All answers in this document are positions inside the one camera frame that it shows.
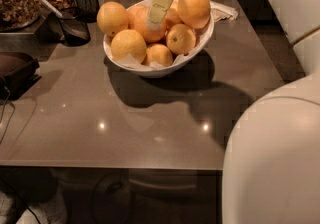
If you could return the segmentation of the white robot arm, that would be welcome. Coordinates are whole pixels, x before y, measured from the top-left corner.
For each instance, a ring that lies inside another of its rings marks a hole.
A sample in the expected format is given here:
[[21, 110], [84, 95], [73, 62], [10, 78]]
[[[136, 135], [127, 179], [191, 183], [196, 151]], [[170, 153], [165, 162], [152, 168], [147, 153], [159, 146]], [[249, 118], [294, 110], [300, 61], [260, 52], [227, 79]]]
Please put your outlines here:
[[320, 0], [268, 0], [304, 77], [252, 104], [230, 134], [222, 224], [320, 224]]

